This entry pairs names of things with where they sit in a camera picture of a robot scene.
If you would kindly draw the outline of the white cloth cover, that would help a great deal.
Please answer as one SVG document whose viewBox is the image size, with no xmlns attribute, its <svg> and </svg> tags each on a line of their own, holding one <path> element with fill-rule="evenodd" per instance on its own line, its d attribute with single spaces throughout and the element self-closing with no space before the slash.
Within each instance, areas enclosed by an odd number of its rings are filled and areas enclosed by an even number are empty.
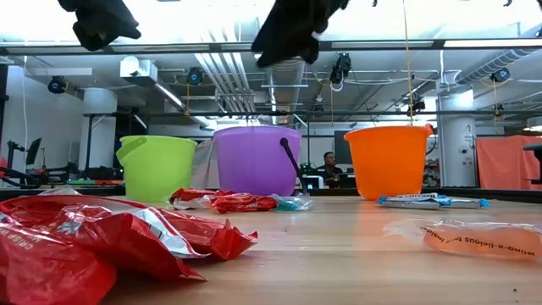
<svg viewBox="0 0 542 305">
<path fill-rule="evenodd" d="M 191 173 L 191 188 L 219 189 L 218 160 L 212 139 L 196 146 Z"/>
</svg>

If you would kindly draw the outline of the green plastic bucket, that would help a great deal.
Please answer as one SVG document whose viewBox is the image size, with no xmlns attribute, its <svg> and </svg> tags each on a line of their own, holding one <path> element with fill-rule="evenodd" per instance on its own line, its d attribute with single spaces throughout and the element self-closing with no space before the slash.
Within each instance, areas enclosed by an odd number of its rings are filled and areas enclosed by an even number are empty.
<svg viewBox="0 0 542 305">
<path fill-rule="evenodd" d="M 167 202 L 191 186 L 196 142 L 171 136 L 125 136 L 116 156 L 124 172 L 125 195 L 137 202 Z"/>
</svg>

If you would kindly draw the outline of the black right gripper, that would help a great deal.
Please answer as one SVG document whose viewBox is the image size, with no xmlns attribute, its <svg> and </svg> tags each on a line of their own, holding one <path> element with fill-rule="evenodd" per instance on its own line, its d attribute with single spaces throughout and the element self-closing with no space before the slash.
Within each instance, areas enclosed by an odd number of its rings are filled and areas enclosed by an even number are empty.
<svg viewBox="0 0 542 305">
<path fill-rule="evenodd" d="M 329 18 L 350 0 L 276 0 L 252 42 L 260 53 L 258 67 L 299 57 L 308 64 L 318 59 L 319 41 L 313 32 L 327 29 Z"/>
</svg>

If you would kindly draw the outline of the orange cloth screen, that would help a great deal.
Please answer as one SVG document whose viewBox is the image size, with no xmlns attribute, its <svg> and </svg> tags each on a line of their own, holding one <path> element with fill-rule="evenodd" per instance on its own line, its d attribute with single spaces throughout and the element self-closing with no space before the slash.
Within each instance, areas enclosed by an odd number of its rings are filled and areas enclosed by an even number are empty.
<svg viewBox="0 0 542 305">
<path fill-rule="evenodd" d="M 480 186 L 483 189 L 542 191 L 539 160 L 529 144 L 542 143 L 538 136 L 482 137 L 477 139 Z"/>
</svg>

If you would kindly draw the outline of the teal ring pop candy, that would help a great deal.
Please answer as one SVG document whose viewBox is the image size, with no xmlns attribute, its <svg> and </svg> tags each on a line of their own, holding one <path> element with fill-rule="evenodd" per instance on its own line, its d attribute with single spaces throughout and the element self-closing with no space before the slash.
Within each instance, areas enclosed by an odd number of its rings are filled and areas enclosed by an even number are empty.
<svg viewBox="0 0 542 305">
<path fill-rule="evenodd" d="M 278 203 L 279 206 L 288 205 L 293 207 L 300 207 L 307 202 L 304 196 L 280 196 L 273 194 L 272 198 Z"/>
<path fill-rule="evenodd" d="M 288 206 L 288 205 L 282 205 L 282 206 L 279 206 L 276 208 L 277 210 L 279 211 L 288 211 L 288 212 L 295 212 L 295 211 L 307 211 L 312 205 L 313 205 L 313 200 L 306 197 L 307 199 L 307 202 L 300 206 L 300 207 L 293 207 L 293 206 Z"/>
</svg>

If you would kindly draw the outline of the silver round air duct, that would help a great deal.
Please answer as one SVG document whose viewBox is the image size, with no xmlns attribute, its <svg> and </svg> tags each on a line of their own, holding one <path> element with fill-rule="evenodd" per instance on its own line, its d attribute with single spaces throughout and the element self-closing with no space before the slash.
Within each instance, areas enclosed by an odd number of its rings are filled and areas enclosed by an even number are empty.
<svg viewBox="0 0 542 305">
<path fill-rule="evenodd" d="M 271 110 L 289 113 L 296 111 L 306 63 L 300 58 L 285 60 L 265 69 Z"/>
</svg>

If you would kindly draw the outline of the silver flexible air duct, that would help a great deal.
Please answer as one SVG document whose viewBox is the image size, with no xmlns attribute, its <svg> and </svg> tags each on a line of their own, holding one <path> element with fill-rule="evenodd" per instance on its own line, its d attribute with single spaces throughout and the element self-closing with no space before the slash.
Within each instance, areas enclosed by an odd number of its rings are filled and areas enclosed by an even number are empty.
<svg viewBox="0 0 542 305">
<path fill-rule="evenodd" d="M 473 66 L 457 74 L 454 81 L 458 85 L 474 83 L 487 77 L 508 65 L 536 52 L 534 48 L 513 48 L 492 53 Z"/>
</svg>

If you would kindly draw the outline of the person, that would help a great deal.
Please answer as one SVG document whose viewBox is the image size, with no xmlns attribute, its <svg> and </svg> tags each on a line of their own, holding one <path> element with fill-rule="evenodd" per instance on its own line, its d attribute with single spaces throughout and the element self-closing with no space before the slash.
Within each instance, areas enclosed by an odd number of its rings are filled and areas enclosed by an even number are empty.
<svg viewBox="0 0 542 305">
<path fill-rule="evenodd" d="M 326 152 L 324 154 L 324 164 L 317 168 L 317 171 L 324 179 L 324 184 L 329 188 L 340 187 L 340 175 L 343 170 L 336 166 L 335 154 Z"/>
</svg>

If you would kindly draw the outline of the orange ring pop candy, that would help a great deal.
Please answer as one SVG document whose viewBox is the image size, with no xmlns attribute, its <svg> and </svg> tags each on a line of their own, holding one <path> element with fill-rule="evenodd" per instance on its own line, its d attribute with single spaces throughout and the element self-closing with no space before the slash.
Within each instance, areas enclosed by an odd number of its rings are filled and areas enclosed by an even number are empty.
<svg viewBox="0 0 542 305">
<path fill-rule="evenodd" d="M 538 225 L 406 219 L 387 224 L 384 233 L 440 252 L 542 264 L 542 226 Z"/>
</svg>

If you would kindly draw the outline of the black tilted monitor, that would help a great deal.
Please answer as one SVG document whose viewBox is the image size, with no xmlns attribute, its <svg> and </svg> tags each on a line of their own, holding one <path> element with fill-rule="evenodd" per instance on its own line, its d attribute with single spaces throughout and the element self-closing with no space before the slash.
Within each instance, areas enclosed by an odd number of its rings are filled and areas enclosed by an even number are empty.
<svg viewBox="0 0 542 305">
<path fill-rule="evenodd" d="M 36 161 L 37 154 L 41 145 L 41 137 L 35 139 L 27 150 L 27 156 L 25 158 L 26 165 L 33 165 Z"/>
</svg>

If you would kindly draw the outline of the white ventilation box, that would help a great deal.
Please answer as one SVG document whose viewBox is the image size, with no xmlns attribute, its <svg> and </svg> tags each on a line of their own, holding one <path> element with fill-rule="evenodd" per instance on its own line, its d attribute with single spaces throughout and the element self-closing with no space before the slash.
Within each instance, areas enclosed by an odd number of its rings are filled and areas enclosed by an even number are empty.
<svg viewBox="0 0 542 305">
<path fill-rule="evenodd" d="M 120 61 L 120 76 L 147 77 L 153 80 L 158 78 L 158 68 L 150 59 L 139 59 L 135 56 L 127 56 Z"/>
</svg>

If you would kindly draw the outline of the purple plastic bucket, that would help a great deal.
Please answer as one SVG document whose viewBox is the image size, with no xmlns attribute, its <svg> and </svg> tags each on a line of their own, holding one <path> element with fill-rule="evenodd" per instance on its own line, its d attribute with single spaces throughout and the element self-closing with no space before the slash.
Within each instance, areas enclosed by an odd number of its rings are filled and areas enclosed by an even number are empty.
<svg viewBox="0 0 542 305">
<path fill-rule="evenodd" d="M 219 186 L 253 195 L 291 195 L 296 188 L 301 133 L 272 125 L 231 127 L 213 135 Z"/>
</svg>

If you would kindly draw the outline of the dark wall monitor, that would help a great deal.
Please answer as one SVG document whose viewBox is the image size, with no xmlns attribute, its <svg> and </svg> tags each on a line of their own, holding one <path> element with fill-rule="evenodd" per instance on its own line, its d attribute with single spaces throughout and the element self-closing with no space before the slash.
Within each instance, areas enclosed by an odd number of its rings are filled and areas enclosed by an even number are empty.
<svg viewBox="0 0 542 305">
<path fill-rule="evenodd" d="M 344 138 L 346 133 L 347 130 L 334 132 L 335 160 L 338 164 L 352 164 L 350 146 Z"/>
</svg>

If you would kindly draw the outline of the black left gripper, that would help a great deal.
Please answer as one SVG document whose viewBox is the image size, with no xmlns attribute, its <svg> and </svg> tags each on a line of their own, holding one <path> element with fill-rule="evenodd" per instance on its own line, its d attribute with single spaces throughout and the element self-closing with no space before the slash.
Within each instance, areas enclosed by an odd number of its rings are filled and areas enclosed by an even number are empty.
<svg viewBox="0 0 542 305">
<path fill-rule="evenodd" d="M 79 23 L 73 30 L 81 46 L 97 51 L 116 38 L 139 39 L 137 23 L 128 22 L 128 9 L 122 0 L 58 0 L 67 12 L 74 12 Z"/>
</svg>

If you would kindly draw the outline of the orange plastic bucket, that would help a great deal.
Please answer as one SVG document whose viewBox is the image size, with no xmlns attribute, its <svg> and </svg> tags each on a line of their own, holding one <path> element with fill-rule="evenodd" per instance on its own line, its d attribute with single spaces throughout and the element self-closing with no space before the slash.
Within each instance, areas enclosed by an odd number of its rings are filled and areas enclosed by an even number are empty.
<svg viewBox="0 0 542 305">
<path fill-rule="evenodd" d="M 353 130 L 348 142 L 357 191 L 367 200 L 419 194 L 433 127 L 381 126 Z"/>
</svg>

